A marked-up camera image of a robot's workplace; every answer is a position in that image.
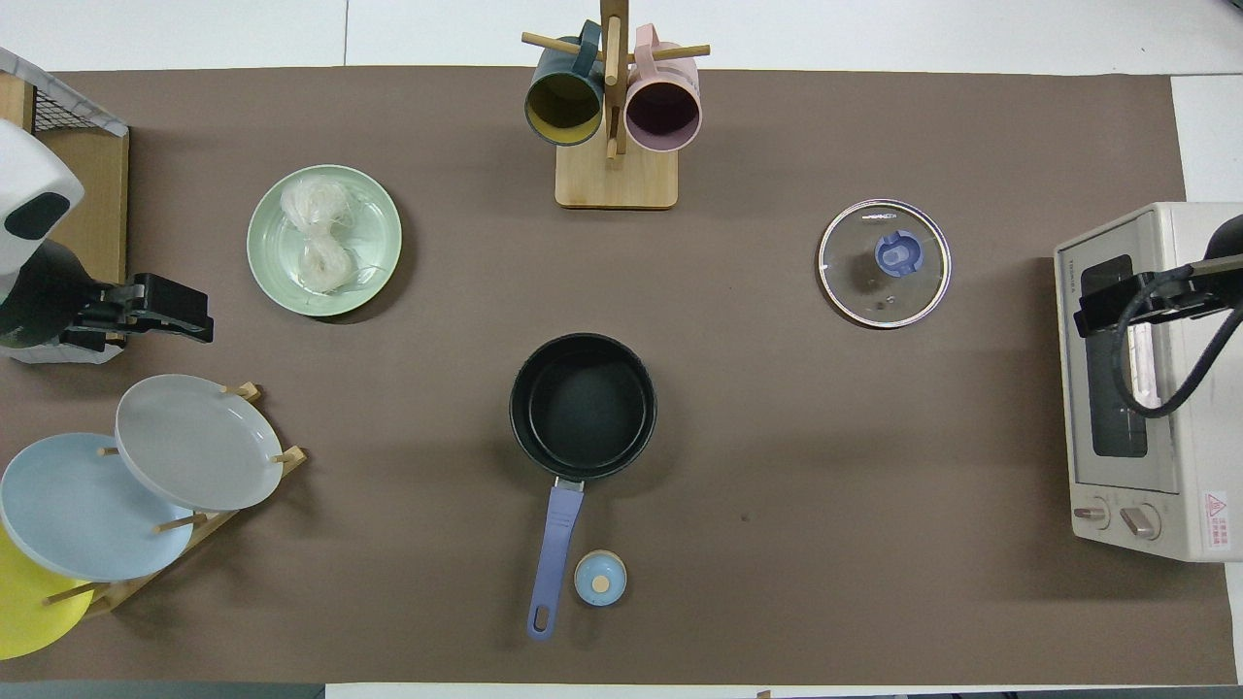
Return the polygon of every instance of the mug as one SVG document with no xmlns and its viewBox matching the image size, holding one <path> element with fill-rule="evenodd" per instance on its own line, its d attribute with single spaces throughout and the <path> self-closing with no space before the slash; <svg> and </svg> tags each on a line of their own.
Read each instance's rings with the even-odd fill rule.
<svg viewBox="0 0 1243 699">
<path fill-rule="evenodd" d="M 604 67 L 595 60 L 600 25 L 588 20 L 578 37 L 577 56 L 544 49 L 527 88 L 527 123 L 553 146 L 576 146 L 595 134 L 604 118 Z"/>
<path fill-rule="evenodd" d="M 695 58 L 656 62 L 653 51 L 676 49 L 661 42 L 656 27 L 643 25 L 636 32 L 635 70 L 625 95 L 625 131 L 630 141 L 661 153 L 685 148 L 700 128 L 699 68 Z"/>
</svg>

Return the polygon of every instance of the white table surface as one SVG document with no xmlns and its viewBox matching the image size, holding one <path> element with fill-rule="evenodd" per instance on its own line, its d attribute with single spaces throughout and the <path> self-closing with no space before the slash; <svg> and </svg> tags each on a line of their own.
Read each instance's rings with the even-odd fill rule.
<svg viewBox="0 0 1243 699">
<path fill-rule="evenodd" d="M 533 66 L 539 50 L 518 41 L 522 31 L 577 34 L 579 17 L 597 14 L 594 0 L 0 0 L 0 46 L 48 71 Z M 1226 0 L 633 0 L 630 15 L 666 41 L 711 44 L 704 68 L 1176 76 L 1187 200 L 1243 201 L 1243 10 Z M 1243 563 L 1226 572 L 1238 649 Z M 766 688 L 347 684 L 328 697 L 727 699 Z"/>
</svg>

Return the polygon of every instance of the warning label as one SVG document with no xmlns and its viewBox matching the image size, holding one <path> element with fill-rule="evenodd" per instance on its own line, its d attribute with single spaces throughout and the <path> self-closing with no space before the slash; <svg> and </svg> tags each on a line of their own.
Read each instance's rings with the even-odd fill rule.
<svg viewBox="0 0 1243 699">
<path fill-rule="evenodd" d="M 1226 506 L 1224 491 L 1204 493 L 1204 524 L 1209 549 L 1231 547 L 1231 511 Z"/>
</svg>

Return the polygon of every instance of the white robot part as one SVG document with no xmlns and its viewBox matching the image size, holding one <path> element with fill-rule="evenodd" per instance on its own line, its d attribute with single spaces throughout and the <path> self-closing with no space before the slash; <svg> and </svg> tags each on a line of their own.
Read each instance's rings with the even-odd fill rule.
<svg viewBox="0 0 1243 699">
<path fill-rule="evenodd" d="M 0 119 L 0 277 L 21 269 L 82 200 L 73 173 L 37 138 Z"/>
</svg>

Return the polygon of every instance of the pink mug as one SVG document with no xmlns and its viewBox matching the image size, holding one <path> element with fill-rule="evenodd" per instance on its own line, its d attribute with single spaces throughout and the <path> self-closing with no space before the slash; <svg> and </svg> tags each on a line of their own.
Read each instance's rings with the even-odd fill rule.
<svg viewBox="0 0 1243 699">
<path fill-rule="evenodd" d="M 695 58 L 653 60 L 653 51 L 677 47 L 661 42 L 653 25 L 640 26 L 636 34 L 635 67 L 625 93 L 625 131 L 630 141 L 649 150 L 679 150 L 700 128 L 699 68 Z"/>
</svg>

